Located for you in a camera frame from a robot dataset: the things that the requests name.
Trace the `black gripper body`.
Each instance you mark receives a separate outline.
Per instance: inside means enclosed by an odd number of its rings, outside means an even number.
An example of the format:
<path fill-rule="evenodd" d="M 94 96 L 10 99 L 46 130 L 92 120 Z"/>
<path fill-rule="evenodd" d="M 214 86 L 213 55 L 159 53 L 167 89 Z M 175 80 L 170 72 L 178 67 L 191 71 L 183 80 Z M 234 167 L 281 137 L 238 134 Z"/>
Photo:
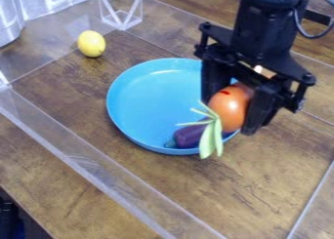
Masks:
<path fill-rule="evenodd" d="M 205 22 L 195 56 L 225 63 L 231 81 L 254 89 L 263 84 L 290 84 L 282 108 L 298 111 L 316 77 L 294 61 L 290 50 L 301 30 L 309 0 L 241 0 L 231 30 Z"/>

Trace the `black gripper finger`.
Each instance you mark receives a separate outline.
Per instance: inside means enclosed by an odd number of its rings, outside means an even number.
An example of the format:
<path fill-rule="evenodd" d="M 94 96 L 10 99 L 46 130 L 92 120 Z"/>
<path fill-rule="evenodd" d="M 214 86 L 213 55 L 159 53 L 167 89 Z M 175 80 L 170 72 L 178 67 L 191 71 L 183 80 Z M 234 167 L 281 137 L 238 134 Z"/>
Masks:
<path fill-rule="evenodd" d="M 290 87 L 290 84 L 263 84 L 254 89 L 242 127 L 245 135 L 251 136 L 261 127 L 270 123 L 278 110 L 285 106 Z"/>
<path fill-rule="evenodd" d="M 230 68 L 225 63 L 203 60 L 201 68 L 201 100 L 209 103 L 214 94 L 230 85 Z"/>

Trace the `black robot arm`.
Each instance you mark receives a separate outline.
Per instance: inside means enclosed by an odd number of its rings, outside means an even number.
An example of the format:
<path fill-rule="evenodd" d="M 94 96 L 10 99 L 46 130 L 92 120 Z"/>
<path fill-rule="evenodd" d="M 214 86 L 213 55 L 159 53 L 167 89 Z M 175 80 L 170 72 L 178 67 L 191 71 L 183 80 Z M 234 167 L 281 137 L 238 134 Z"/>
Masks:
<path fill-rule="evenodd" d="M 241 0 L 233 29 L 199 25 L 201 100 L 238 80 L 254 90 L 242 133 L 253 135 L 281 108 L 302 109 L 314 75 L 296 62 L 292 47 L 308 0 Z"/>

